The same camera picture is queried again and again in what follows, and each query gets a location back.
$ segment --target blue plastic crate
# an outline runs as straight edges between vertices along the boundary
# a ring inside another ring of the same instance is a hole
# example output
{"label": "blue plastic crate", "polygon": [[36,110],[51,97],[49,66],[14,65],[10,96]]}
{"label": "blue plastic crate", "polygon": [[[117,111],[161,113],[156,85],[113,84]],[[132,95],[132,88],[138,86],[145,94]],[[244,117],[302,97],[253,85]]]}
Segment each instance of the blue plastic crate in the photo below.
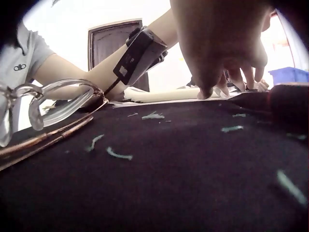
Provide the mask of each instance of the blue plastic crate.
{"label": "blue plastic crate", "polygon": [[269,71],[273,76],[273,85],[287,82],[308,82],[309,73],[298,68],[286,67]]}

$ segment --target door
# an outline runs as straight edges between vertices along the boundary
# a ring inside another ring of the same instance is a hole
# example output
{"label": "door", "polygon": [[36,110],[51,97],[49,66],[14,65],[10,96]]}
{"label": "door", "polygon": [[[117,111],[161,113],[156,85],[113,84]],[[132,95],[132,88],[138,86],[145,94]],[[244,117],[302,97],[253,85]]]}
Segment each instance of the door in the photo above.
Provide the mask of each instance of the door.
{"label": "door", "polygon": [[[125,21],[101,26],[88,32],[88,70],[99,64],[125,44],[129,34],[142,27],[141,20]],[[149,92],[148,74],[145,73],[133,85]]]}

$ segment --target gray polo shirt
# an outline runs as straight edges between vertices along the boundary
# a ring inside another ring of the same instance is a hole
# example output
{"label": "gray polo shirt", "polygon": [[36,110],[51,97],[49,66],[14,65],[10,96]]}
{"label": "gray polo shirt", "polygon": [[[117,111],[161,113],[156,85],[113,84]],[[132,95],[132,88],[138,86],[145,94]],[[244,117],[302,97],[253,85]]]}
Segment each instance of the gray polo shirt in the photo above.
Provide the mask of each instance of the gray polo shirt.
{"label": "gray polo shirt", "polygon": [[[16,45],[5,45],[0,55],[0,82],[15,88],[30,81],[38,68],[54,52],[38,35],[29,31],[23,23],[18,26]],[[4,99],[0,97],[0,108]],[[14,131],[18,130],[20,101],[13,110]]]}

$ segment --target black cable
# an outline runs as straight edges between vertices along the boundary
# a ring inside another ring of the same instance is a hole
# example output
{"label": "black cable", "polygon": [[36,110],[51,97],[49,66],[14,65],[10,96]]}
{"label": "black cable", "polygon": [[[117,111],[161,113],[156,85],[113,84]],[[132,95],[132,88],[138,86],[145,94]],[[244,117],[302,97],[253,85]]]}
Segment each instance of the black cable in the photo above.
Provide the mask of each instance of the black cable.
{"label": "black cable", "polygon": [[104,91],[104,95],[107,95],[119,82],[120,78],[117,78],[117,80],[115,80],[115,82],[110,87],[108,87],[107,90]]}

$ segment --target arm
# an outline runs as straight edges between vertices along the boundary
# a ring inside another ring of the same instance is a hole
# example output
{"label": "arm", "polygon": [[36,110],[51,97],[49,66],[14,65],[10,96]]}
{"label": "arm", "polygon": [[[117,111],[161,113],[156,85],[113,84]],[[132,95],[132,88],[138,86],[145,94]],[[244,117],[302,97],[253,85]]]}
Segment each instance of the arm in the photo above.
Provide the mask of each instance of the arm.
{"label": "arm", "polygon": [[[148,28],[160,37],[168,45],[168,48],[171,48],[178,42],[171,10],[151,23]],[[117,79],[116,75],[113,73],[113,69],[126,50],[127,46],[123,45],[89,72],[84,72],[57,54],[53,54],[43,62],[33,78],[42,85],[65,78],[86,79],[105,91]],[[113,98],[115,95],[124,91],[125,88],[126,86],[120,82],[109,92],[107,97]],[[59,89],[52,96],[48,96],[48,98],[54,100],[68,100],[76,97],[83,91],[85,91],[85,89],[81,87],[65,87]]]}

